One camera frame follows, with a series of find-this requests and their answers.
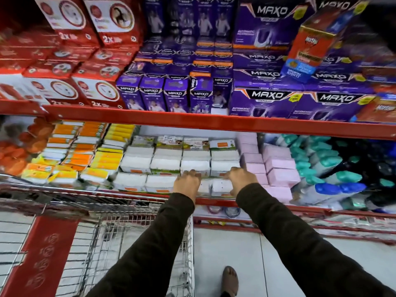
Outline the stack of orange yellow packets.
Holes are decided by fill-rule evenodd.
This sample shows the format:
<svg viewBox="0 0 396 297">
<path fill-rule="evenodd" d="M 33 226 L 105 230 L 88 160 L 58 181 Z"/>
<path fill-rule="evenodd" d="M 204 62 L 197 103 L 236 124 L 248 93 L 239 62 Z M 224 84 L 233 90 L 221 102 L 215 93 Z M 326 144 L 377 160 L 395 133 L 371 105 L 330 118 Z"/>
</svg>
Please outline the stack of orange yellow packets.
<svg viewBox="0 0 396 297">
<path fill-rule="evenodd" d="M 140 126 L 91 121 L 44 124 L 22 133 L 30 156 L 20 177 L 68 189 L 112 189 L 126 148 Z"/>
</svg>

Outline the stack of large purple boxes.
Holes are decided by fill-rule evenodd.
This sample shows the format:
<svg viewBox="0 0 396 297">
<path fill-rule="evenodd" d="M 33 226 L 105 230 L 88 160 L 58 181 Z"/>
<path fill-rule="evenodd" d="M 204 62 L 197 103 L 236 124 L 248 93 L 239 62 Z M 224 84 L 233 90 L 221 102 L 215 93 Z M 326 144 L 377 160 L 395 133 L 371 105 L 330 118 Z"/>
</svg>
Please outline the stack of large purple boxes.
<svg viewBox="0 0 396 297">
<path fill-rule="evenodd" d="M 280 71 L 318 0 L 240 0 L 229 114 L 350 122 L 396 94 L 396 0 L 370 0 L 306 83 Z"/>
</svg>

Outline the person's left forearm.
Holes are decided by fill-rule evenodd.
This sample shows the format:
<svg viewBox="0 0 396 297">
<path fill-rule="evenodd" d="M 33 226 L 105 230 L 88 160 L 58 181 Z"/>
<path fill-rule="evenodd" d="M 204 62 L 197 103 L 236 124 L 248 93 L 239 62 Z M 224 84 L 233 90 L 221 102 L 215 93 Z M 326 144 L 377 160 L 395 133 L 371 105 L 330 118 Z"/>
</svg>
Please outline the person's left forearm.
<svg viewBox="0 0 396 297">
<path fill-rule="evenodd" d="M 86 297 L 165 297 L 195 204 L 172 193 L 156 218 Z"/>
</svg>

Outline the orange and blue tilted box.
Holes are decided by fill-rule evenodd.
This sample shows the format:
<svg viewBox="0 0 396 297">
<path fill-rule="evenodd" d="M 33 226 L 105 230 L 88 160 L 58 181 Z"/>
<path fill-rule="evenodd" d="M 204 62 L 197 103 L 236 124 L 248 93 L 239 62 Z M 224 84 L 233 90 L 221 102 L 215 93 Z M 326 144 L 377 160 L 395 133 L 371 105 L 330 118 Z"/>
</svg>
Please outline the orange and blue tilted box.
<svg viewBox="0 0 396 297">
<path fill-rule="evenodd" d="M 301 24 L 280 71 L 306 83 L 370 0 L 318 0 L 315 14 Z"/>
</svg>

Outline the stack of small purple boxes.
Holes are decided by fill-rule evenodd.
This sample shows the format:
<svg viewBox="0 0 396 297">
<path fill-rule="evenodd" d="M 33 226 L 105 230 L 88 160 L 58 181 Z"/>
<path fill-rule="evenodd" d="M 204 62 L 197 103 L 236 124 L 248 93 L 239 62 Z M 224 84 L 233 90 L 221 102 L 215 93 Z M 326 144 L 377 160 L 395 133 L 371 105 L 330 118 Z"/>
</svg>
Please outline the stack of small purple boxes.
<svg viewBox="0 0 396 297">
<path fill-rule="evenodd" d="M 128 110 L 228 115 L 237 0 L 143 0 L 150 37 L 118 78 Z"/>
</svg>

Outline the small white carton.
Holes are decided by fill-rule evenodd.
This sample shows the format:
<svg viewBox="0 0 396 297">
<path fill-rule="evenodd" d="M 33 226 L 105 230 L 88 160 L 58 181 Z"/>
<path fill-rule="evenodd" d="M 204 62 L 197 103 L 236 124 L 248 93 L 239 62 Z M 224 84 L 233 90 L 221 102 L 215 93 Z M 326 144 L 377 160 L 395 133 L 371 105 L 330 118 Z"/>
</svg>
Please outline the small white carton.
<svg viewBox="0 0 396 297">
<path fill-rule="evenodd" d="M 216 198 L 233 198 L 232 182 L 228 179 L 213 179 L 211 186 L 211 197 Z"/>
<path fill-rule="evenodd" d="M 212 190 L 212 180 L 202 179 L 198 189 L 197 197 L 210 197 L 211 190 Z"/>
</svg>

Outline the stack of pink boxes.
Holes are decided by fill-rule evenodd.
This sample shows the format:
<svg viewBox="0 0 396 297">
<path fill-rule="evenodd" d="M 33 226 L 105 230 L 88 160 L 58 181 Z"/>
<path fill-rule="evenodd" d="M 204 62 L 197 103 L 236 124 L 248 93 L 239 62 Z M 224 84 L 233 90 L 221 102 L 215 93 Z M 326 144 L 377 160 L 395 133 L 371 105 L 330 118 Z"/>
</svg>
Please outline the stack of pink boxes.
<svg viewBox="0 0 396 297">
<path fill-rule="evenodd" d="M 259 184 L 283 204 L 290 204 L 291 189 L 301 180 L 290 148 L 281 134 L 238 132 L 240 165 L 254 174 Z"/>
</svg>

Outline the red cart panel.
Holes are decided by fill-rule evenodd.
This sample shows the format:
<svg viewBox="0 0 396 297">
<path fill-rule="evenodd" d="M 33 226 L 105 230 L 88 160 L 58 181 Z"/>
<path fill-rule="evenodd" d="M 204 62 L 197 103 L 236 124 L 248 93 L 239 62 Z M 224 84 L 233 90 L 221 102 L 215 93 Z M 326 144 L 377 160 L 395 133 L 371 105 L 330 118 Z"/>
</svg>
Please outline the red cart panel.
<svg viewBox="0 0 396 297">
<path fill-rule="evenodd" d="M 79 219 L 35 218 L 0 297 L 55 297 Z"/>
</svg>

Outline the person's right hand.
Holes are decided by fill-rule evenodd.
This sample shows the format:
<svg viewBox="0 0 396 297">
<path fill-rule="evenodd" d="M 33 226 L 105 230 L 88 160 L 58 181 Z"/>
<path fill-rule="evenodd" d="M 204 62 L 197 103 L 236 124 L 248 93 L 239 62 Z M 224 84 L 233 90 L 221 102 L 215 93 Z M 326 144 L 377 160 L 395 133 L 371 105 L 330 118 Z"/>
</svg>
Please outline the person's right hand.
<svg viewBox="0 0 396 297">
<path fill-rule="evenodd" d="M 247 185 L 259 183 L 255 174 L 240 167 L 232 167 L 223 178 L 231 181 L 232 190 L 230 194 L 234 197 Z"/>
</svg>

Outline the row of teal capped bottles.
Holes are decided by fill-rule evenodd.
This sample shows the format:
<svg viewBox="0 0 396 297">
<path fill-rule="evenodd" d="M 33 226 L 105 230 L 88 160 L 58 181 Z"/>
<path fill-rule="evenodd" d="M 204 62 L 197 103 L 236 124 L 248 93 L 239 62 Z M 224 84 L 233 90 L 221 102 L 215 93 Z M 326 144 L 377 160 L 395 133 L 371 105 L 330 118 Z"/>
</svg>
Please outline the row of teal capped bottles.
<svg viewBox="0 0 396 297">
<path fill-rule="evenodd" d="M 283 143 L 290 148 L 291 156 L 295 160 L 297 171 L 301 178 L 300 182 L 291 189 L 293 198 L 290 204 L 298 206 L 314 206 L 340 211 L 338 209 L 334 209 L 332 206 L 335 205 L 336 201 L 340 201 L 341 197 L 346 197 L 341 194 L 314 205 L 303 203 L 299 196 L 301 189 L 312 185 L 318 183 L 334 184 L 333 182 L 327 182 L 327 180 L 329 172 L 331 172 L 342 161 L 338 151 L 333 150 L 333 146 L 330 143 L 330 139 L 336 137 L 314 135 L 297 136 L 294 134 L 282 134 L 282 137 L 284 138 Z M 396 156 L 396 147 L 391 148 L 390 155 Z"/>
</svg>

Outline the stack of red white boxes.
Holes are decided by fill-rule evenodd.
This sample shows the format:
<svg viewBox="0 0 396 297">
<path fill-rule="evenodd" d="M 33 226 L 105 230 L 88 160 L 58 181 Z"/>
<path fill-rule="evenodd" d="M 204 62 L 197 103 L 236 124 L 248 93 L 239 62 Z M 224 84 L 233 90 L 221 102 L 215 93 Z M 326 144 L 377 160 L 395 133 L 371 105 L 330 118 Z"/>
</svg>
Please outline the stack of red white boxes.
<svg viewBox="0 0 396 297">
<path fill-rule="evenodd" d="M 0 102 L 128 109 L 143 0 L 0 0 Z"/>
</svg>

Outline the blue capped spray bottle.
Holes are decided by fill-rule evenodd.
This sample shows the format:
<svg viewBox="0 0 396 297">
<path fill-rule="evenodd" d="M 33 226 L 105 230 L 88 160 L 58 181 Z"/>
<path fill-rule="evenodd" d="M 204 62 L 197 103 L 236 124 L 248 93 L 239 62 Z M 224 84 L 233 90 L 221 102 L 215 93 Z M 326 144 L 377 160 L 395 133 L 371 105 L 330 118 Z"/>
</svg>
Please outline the blue capped spray bottle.
<svg viewBox="0 0 396 297">
<path fill-rule="evenodd" d="M 366 190 L 367 186 L 363 183 L 342 183 L 339 184 L 340 194 L 343 196 L 353 196 Z"/>
<path fill-rule="evenodd" d="M 305 204 L 319 204 L 341 193 L 340 187 L 334 184 L 318 183 L 301 189 L 300 199 Z"/>
</svg>

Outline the person's left hand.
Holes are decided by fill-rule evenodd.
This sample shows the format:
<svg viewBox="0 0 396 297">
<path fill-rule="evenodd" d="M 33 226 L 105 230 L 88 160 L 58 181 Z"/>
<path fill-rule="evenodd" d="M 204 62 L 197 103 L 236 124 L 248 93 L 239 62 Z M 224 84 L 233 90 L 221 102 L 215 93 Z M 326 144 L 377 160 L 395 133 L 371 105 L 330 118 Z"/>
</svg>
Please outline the person's left hand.
<svg viewBox="0 0 396 297">
<path fill-rule="evenodd" d="M 201 185 L 201 174 L 192 169 L 178 176 L 173 185 L 173 193 L 185 195 L 196 203 L 196 196 Z"/>
</svg>

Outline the pile of orange pouches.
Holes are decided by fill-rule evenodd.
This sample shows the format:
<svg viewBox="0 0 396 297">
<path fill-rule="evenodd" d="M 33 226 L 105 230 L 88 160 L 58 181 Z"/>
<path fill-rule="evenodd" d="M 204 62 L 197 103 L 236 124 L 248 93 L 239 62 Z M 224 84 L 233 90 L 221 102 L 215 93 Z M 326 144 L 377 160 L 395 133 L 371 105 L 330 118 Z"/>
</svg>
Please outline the pile of orange pouches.
<svg viewBox="0 0 396 297">
<path fill-rule="evenodd" d="M 45 150 L 54 129 L 41 117 L 0 115 L 0 173 L 21 176 Z"/>
</svg>

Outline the red metal shelf rail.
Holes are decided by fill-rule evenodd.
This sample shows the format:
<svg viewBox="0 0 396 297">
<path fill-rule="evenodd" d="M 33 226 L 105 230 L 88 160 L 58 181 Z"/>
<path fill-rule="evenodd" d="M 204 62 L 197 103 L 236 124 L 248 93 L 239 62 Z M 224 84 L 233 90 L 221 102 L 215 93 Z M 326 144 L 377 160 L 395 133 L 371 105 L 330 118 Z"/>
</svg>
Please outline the red metal shelf rail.
<svg viewBox="0 0 396 297">
<path fill-rule="evenodd" d="M 118 191 L 117 193 L 126 194 L 127 196 L 138 198 L 142 197 L 143 199 L 166 199 L 169 197 L 170 193 L 165 194 L 149 194 L 149 193 L 141 193 L 134 191 Z M 212 206 L 223 206 L 223 207 L 238 207 L 236 201 L 234 199 L 224 199 L 224 198 L 209 198 L 209 197 L 196 197 L 197 205 L 212 205 Z M 372 211 L 348 211 L 348 210 L 340 210 L 334 211 L 331 209 L 325 209 L 320 207 L 309 207 L 309 206 L 297 206 L 297 205 L 285 205 L 289 210 L 295 212 L 304 212 L 304 213 L 319 213 L 324 214 L 326 216 L 330 215 L 356 215 L 356 216 L 366 216 L 366 217 L 376 217 L 376 218 L 390 218 L 396 219 L 396 214 L 386 214 L 386 213 L 375 213 Z"/>
<path fill-rule="evenodd" d="M 396 142 L 396 125 L 386 124 L 150 112 L 89 106 L 44 105 L 41 107 L 39 104 L 31 101 L 7 99 L 0 99 L 0 115 L 41 116 L 49 121 L 94 121 L 204 130 L 378 139 Z"/>
</svg>

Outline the person's right forearm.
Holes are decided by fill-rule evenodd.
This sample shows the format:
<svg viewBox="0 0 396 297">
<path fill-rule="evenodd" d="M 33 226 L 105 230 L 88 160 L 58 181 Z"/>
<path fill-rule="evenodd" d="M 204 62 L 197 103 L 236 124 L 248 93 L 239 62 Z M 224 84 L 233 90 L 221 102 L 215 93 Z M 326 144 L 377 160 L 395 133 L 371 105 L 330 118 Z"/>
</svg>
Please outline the person's right forearm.
<svg viewBox="0 0 396 297">
<path fill-rule="evenodd" d="M 396 297 L 396 291 L 323 239 L 260 184 L 238 190 L 244 210 L 306 297 Z"/>
</svg>

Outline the group of dark blue bottles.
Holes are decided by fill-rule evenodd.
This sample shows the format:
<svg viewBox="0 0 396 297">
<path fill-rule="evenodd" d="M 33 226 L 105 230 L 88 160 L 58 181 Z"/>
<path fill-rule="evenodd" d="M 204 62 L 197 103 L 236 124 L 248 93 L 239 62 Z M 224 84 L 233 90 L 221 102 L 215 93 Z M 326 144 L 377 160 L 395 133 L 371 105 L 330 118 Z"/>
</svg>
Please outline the group of dark blue bottles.
<svg viewBox="0 0 396 297">
<path fill-rule="evenodd" d="M 360 183 L 365 189 L 341 197 L 332 207 L 348 211 L 396 214 L 396 143 L 386 140 L 331 138 L 341 163 L 329 172 L 327 182 Z"/>
</svg>

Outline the row of clear wrapped packets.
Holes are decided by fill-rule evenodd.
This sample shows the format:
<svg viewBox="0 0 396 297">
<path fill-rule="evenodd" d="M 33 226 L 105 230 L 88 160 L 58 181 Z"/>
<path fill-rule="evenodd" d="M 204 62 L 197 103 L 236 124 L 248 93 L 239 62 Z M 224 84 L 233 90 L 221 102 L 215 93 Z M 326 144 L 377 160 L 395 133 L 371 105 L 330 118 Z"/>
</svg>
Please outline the row of clear wrapped packets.
<svg viewBox="0 0 396 297">
<path fill-rule="evenodd" d="M 321 235 L 396 242 L 396 218 L 333 214 L 309 224 Z"/>
</svg>

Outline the orange red flat box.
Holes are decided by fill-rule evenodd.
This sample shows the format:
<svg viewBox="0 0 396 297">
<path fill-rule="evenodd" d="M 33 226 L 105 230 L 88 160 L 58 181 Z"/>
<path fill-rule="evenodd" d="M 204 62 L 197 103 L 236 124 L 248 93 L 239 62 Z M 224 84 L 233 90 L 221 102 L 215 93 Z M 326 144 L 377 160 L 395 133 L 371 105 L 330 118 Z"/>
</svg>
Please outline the orange red flat box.
<svg viewBox="0 0 396 297">
<path fill-rule="evenodd" d="M 377 95 L 350 122 L 396 125 L 396 94 Z"/>
</svg>

